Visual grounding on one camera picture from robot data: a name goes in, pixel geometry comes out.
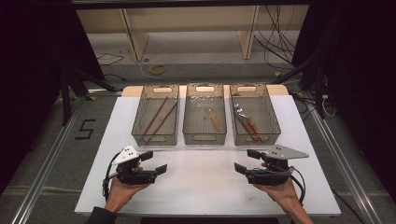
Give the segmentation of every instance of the gray floor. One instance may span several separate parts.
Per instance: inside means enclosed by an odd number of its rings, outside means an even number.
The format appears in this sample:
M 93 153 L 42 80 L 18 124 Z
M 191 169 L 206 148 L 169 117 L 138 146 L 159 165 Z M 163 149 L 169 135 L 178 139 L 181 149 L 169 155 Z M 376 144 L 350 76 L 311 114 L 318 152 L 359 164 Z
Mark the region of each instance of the gray floor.
M 292 42 L 295 42 L 298 32 L 288 32 L 288 35 Z M 224 84 L 271 82 L 276 78 L 276 71 L 280 71 L 282 74 L 287 71 L 275 69 L 266 64 L 263 59 L 263 49 L 257 42 L 254 42 L 250 60 L 243 60 L 237 35 L 233 32 L 152 34 L 144 55 L 144 59 L 148 59 L 148 62 L 142 61 L 141 63 L 145 77 L 142 75 L 139 64 L 132 60 L 125 35 L 89 35 L 89 38 L 97 57 L 105 53 L 124 57 L 118 63 L 102 65 L 105 74 L 115 74 L 127 79 L 106 77 L 108 83 L 119 88 L 147 83 L 186 84 L 191 81 L 214 81 Z M 107 64 L 120 58 L 107 56 L 104 56 L 99 62 Z M 269 62 L 289 67 L 274 55 L 269 55 Z M 165 73 L 159 76 L 151 75 L 149 66 L 153 64 L 164 64 Z M 298 91 L 296 80 L 299 77 L 288 80 L 285 86 L 290 91 Z M 87 82 L 86 85 L 91 90 L 101 89 L 90 82 Z M 74 125 L 65 139 L 59 157 L 51 169 L 27 223 L 83 223 L 86 219 L 84 216 L 74 213 L 74 207 L 91 169 L 118 95 L 95 91 L 90 96 L 95 98 L 94 100 L 87 99 L 76 114 Z M 301 102 L 296 102 L 296 105 L 300 111 L 304 111 L 304 105 Z M 313 114 L 309 114 L 309 112 L 308 110 L 302 113 L 301 117 L 330 186 L 363 217 L 312 116 Z M 34 150 L 26 156 L 20 169 L 0 198 L 0 210 L 2 211 L 0 223 L 10 223 L 14 218 L 24 195 L 33 184 L 41 164 L 47 158 L 56 141 L 61 130 L 62 115 L 62 102 L 57 101 L 35 141 Z M 84 119 L 95 119 L 85 125 L 86 128 L 94 129 L 94 131 L 90 139 L 77 140 L 76 137 L 87 136 L 87 133 L 79 131 Z M 394 201 L 378 181 L 364 156 L 359 153 L 359 148 L 342 118 L 338 114 L 332 118 L 327 116 L 326 122 L 383 223 L 396 223 Z M 339 202 L 342 215 L 339 217 L 313 217 L 314 221 L 316 223 L 359 223 L 350 210 L 338 198 L 336 199 Z M 287 217 L 282 217 L 279 220 L 281 223 L 290 223 L 290 219 Z M 135 220 L 131 220 L 130 217 L 119 217 L 117 221 L 117 223 L 133 222 Z

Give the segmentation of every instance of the black wire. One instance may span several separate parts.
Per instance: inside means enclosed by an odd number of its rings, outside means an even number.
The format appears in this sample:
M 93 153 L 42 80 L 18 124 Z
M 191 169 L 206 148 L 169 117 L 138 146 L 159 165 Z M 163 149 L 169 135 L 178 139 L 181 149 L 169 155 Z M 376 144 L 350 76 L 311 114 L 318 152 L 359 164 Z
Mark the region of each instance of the black wire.
M 275 24 L 275 26 L 277 26 L 277 34 L 278 34 L 278 38 L 279 38 L 279 40 L 278 40 L 278 44 L 279 44 L 279 42 L 280 42 L 280 46 L 281 46 L 281 48 L 283 49 L 282 51 L 283 51 L 283 54 L 285 55 L 285 57 L 288 59 L 288 61 L 291 63 L 291 60 L 289 59 L 289 57 L 288 57 L 288 55 L 286 54 L 286 52 L 285 52 L 285 50 L 284 50 L 284 48 L 283 48 L 283 44 L 282 43 L 284 43 L 284 41 L 283 41 L 283 39 L 282 39 L 282 36 L 281 36 L 281 34 L 280 34 L 280 21 L 279 21 L 279 16 L 280 16 L 280 5 L 278 5 L 277 7 L 276 7 L 276 24 Z M 289 50 L 289 48 L 288 48 L 288 45 L 285 43 L 285 47 L 286 47 L 286 49 L 287 50 Z
M 119 77 L 120 79 L 126 81 L 126 78 L 125 78 L 125 77 L 120 77 L 120 76 L 117 76 L 116 74 L 112 74 L 112 73 L 105 74 L 104 76 L 105 76 L 105 77 L 108 77 L 108 76 Z
M 352 206 L 350 206 L 349 203 L 347 203 L 347 201 L 345 201 L 345 199 L 343 199 L 334 189 L 332 189 L 332 193 L 337 196 L 345 205 L 346 207 L 349 208 L 349 210 L 353 213 L 353 215 L 355 215 L 355 217 L 362 223 L 364 224 L 364 220 L 359 216 L 359 214 L 355 211 L 355 209 L 352 208 Z
M 110 54 L 110 53 L 105 53 L 105 54 L 103 54 L 102 56 L 100 56 L 100 57 L 98 57 L 96 59 L 101 59 L 105 55 L 110 55 L 110 56 L 113 56 L 113 57 L 116 57 L 116 58 L 120 58 L 120 59 L 118 59 L 118 60 L 116 60 L 116 61 L 114 61 L 112 63 L 102 63 L 102 65 L 111 65 L 113 63 L 117 63 L 117 62 L 121 61 L 122 59 L 124 59 L 124 56 L 122 56 L 122 55 L 114 55 L 114 54 Z
M 267 9 L 268 15 L 270 16 L 270 19 L 271 19 L 271 22 L 272 22 L 274 28 L 276 29 L 276 23 L 274 22 L 274 19 L 273 19 L 272 16 L 271 16 L 271 13 L 270 13 L 270 11 L 269 11 L 269 9 L 268 9 L 268 6 L 265 6 L 265 8 Z M 276 31 L 279 33 L 279 35 L 283 36 L 282 39 L 285 38 L 286 41 L 287 41 L 292 47 L 295 48 L 295 46 L 294 46 L 293 44 L 290 43 L 290 41 L 285 37 L 285 35 L 284 35 L 282 32 L 280 32 L 278 29 L 276 29 Z
M 294 97 L 294 96 L 293 96 L 293 99 L 296 100 L 296 102 L 302 102 L 304 105 L 304 111 L 299 111 L 299 114 L 303 114 L 306 111 L 308 111 L 308 106 L 306 105 L 304 100 L 300 99 L 299 97 Z
M 277 45 L 271 43 L 267 38 L 265 38 L 265 36 L 262 34 L 261 31 L 259 31 L 259 34 L 262 36 L 262 38 L 263 38 L 265 41 L 268 42 L 268 44 L 272 45 L 273 47 L 275 47 L 275 48 L 277 48 L 277 49 L 281 49 L 281 50 L 286 50 L 286 49 L 282 49 L 282 48 L 280 48 L 279 46 L 277 46 Z
M 303 204 L 303 200 L 304 200 L 304 198 L 305 198 L 305 193 L 306 193 L 306 185 L 305 185 L 305 180 L 304 180 L 304 177 L 303 177 L 303 175 L 300 173 L 300 171 L 298 171 L 296 168 L 294 168 L 294 170 L 295 171 L 297 171 L 297 173 L 300 175 L 300 177 L 301 177 L 301 179 L 303 180 L 303 186 L 304 186 L 304 194 L 303 193 L 301 193 L 302 195 L 300 196 L 300 203 L 301 204 Z
M 312 111 L 314 111 L 315 110 L 315 108 L 312 108 L 311 109 L 311 111 L 309 111 L 309 113 L 305 116 L 305 118 L 303 118 L 303 122 L 304 122 L 304 120 L 306 120 L 306 118 L 308 118 L 308 116 L 312 113 Z
M 105 179 L 103 180 L 103 196 L 105 196 L 106 202 L 107 202 L 107 197 L 108 197 L 108 182 L 110 180 L 110 178 L 108 178 L 108 175 L 110 174 L 110 170 L 111 170 L 111 166 L 112 166 L 112 162 L 120 155 L 121 152 L 117 153 L 113 159 L 111 160 L 110 164 L 107 167 L 107 171 L 106 171 L 106 176 Z
M 263 48 L 265 48 L 265 49 L 271 51 L 271 53 L 275 54 L 277 57 L 279 57 L 280 59 L 282 59 L 282 60 L 285 61 L 286 63 L 291 64 L 291 62 L 289 62 L 289 60 L 285 59 L 284 57 L 282 57 L 281 55 L 279 55 L 278 53 L 276 53 L 276 52 L 273 51 L 272 49 L 268 48 L 267 46 L 264 46 L 264 44 L 257 38 L 257 36 L 254 35 L 254 38 L 260 43 L 260 45 L 261 45 Z

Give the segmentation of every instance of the transparent storage container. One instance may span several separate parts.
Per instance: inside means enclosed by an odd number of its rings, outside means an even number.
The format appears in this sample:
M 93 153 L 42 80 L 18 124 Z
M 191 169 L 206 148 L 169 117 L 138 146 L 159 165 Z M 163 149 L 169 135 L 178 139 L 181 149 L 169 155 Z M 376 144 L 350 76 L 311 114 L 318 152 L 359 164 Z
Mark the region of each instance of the transparent storage container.
M 230 104 L 236 146 L 276 143 L 281 131 L 265 83 L 230 85 Z
M 227 124 L 222 84 L 187 85 L 183 134 L 186 145 L 224 145 Z
M 177 144 L 178 85 L 144 86 L 132 136 L 139 146 Z

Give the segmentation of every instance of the white table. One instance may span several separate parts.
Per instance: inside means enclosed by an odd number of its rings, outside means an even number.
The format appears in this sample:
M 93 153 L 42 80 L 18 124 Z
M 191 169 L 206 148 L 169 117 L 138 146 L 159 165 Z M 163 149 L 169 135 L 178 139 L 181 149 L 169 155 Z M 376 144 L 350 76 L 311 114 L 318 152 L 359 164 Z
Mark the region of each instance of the white table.
M 233 163 L 248 169 L 261 162 L 249 158 L 247 148 L 233 143 L 231 111 L 226 97 L 227 135 L 224 146 L 191 147 L 184 144 L 182 123 L 185 93 L 180 94 L 178 138 L 175 147 L 139 147 L 131 135 L 138 97 L 120 97 L 113 109 L 91 172 L 76 207 L 88 215 L 94 206 L 105 206 L 102 181 L 113 156 L 125 146 L 139 152 L 154 150 L 151 160 L 142 162 L 146 170 L 168 164 L 167 172 L 156 183 L 138 192 L 120 214 L 135 217 L 282 217 L 285 213 L 266 193 L 249 185 Z M 291 96 L 271 96 L 282 134 L 277 144 L 309 154 L 309 158 L 289 160 L 304 176 L 304 209 L 310 216 L 338 216 L 340 209 L 320 167 L 300 115 Z

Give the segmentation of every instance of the human hand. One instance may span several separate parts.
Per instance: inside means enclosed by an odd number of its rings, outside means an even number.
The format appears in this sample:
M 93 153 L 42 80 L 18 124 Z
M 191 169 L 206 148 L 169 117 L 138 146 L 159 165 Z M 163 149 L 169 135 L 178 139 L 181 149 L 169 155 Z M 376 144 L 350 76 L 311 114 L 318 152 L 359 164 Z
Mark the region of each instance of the human hand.
M 265 191 L 274 201 L 276 201 L 283 211 L 290 215 L 295 223 L 313 223 L 309 215 L 303 209 L 291 178 L 285 184 L 279 186 L 253 185 L 257 189 Z
M 296 190 L 293 186 L 293 183 L 290 178 L 286 181 L 285 184 L 279 186 L 265 186 L 265 185 L 253 185 L 257 189 L 267 192 L 268 196 L 270 196 L 274 201 L 279 203 L 280 206 L 288 205 L 288 203 L 294 203 L 295 201 L 299 201 L 297 197 Z
M 137 168 L 139 171 L 143 170 L 143 168 L 140 166 L 138 166 Z M 148 186 L 149 184 L 147 185 L 122 184 L 120 180 L 115 176 L 111 181 L 111 188 L 108 194 L 105 209 L 112 213 L 118 213 L 121 210 L 121 208 L 125 204 L 127 204 L 139 190 L 145 189 Z

